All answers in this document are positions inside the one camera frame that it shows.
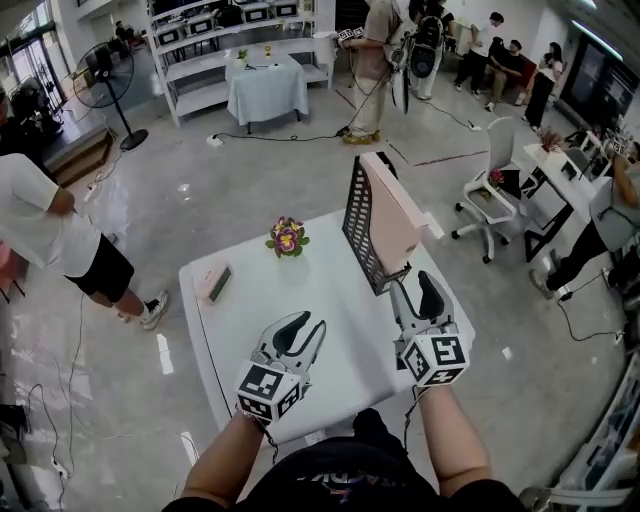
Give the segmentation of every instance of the small pink box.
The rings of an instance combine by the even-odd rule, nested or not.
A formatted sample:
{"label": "small pink box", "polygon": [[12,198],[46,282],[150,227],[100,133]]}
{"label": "small pink box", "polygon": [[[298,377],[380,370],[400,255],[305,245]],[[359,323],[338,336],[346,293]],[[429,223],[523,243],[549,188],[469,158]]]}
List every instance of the small pink box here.
{"label": "small pink box", "polygon": [[206,304],[213,304],[224,285],[231,277],[231,267],[225,260],[217,259],[213,262],[211,270],[196,288],[196,297]]}
{"label": "small pink box", "polygon": [[400,272],[422,237],[426,220],[416,203],[375,153],[360,155],[371,186],[371,243],[387,275]]}

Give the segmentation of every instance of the bag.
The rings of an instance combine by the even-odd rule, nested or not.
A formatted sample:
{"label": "bag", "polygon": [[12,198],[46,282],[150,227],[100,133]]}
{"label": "bag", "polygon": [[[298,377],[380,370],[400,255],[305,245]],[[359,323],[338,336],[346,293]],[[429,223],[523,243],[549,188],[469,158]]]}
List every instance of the bag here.
{"label": "bag", "polygon": [[220,9],[218,13],[218,25],[221,27],[233,27],[234,25],[241,25],[243,23],[242,19],[242,8],[237,5],[229,5],[228,7],[223,7]]}
{"label": "bag", "polygon": [[411,72],[417,78],[427,78],[433,71],[437,52],[444,44],[444,27],[440,18],[428,16],[420,23],[411,50]]}

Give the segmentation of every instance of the khaki pants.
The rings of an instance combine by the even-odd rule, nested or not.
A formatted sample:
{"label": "khaki pants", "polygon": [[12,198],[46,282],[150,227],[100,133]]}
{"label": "khaki pants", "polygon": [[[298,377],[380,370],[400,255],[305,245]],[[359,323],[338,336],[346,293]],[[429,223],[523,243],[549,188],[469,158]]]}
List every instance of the khaki pants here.
{"label": "khaki pants", "polygon": [[360,110],[360,112],[351,129],[355,137],[369,137],[380,128],[386,90],[386,77],[378,82],[378,80],[356,76],[356,83],[353,84],[354,105],[356,111]]}
{"label": "khaki pants", "polygon": [[491,94],[491,101],[494,103],[500,103],[502,99],[502,93],[507,85],[508,76],[504,71],[498,71],[493,66],[489,66],[489,73],[493,75],[493,92]]}

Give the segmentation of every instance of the white table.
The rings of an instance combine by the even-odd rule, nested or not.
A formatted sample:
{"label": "white table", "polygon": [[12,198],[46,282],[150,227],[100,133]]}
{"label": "white table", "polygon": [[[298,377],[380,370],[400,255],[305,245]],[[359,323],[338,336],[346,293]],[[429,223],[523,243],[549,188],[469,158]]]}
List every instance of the white table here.
{"label": "white table", "polygon": [[[278,260],[264,245],[249,240],[191,262],[180,270],[189,333],[213,416],[222,430],[234,412],[234,383],[243,359],[262,331],[284,316],[310,311],[310,324],[327,323],[318,358],[310,369],[305,399],[269,427],[276,442],[287,442],[345,420],[367,407],[411,388],[409,371],[396,369],[396,325],[389,294],[375,297],[342,233],[344,212],[305,223],[311,243],[303,256]],[[215,258],[231,264],[232,277],[213,306],[197,301],[194,283]],[[421,292],[417,273],[425,270],[453,301],[461,338],[471,349],[475,331],[444,277],[419,244],[404,284],[415,307]],[[308,333],[309,324],[301,332]]]}
{"label": "white table", "polygon": [[[525,146],[524,151],[535,162],[537,170],[534,176],[538,179],[538,187],[528,192],[527,196],[532,197],[545,182],[548,182],[566,203],[565,207],[547,224],[543,235],[529,230],[525,232],[527,261],[530,262],[545,245],[553,240],[574,211],[585,224],[591,222],[589,203],[596,196],[597,189],[586,176],[582,176],[582,171],[563,151],[552,151],[547,154],[540,144]],[[576,172],[576,177],[572,180],[562,172],[562,168],[567,163],[571,164]]]}
{"label": "white table", "polygon": [[270,58],[250,56],[226,66],[225,80],[229,82],[228,110],[240,126],[267,121],[295,111],[309,114],[307,82],[302,66],[288,54]]}

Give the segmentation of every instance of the purple flower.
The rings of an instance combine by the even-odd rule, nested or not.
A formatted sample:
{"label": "purple flower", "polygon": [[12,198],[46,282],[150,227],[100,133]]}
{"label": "purple flower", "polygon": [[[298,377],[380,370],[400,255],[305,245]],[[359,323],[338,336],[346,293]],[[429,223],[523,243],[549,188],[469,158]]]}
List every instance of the purple flower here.
{"label": "purple flower", "polygon": [[284,228],[276,235],[276,247],[282,252],[293,252],[298,247],[298,234],[291,228]]}

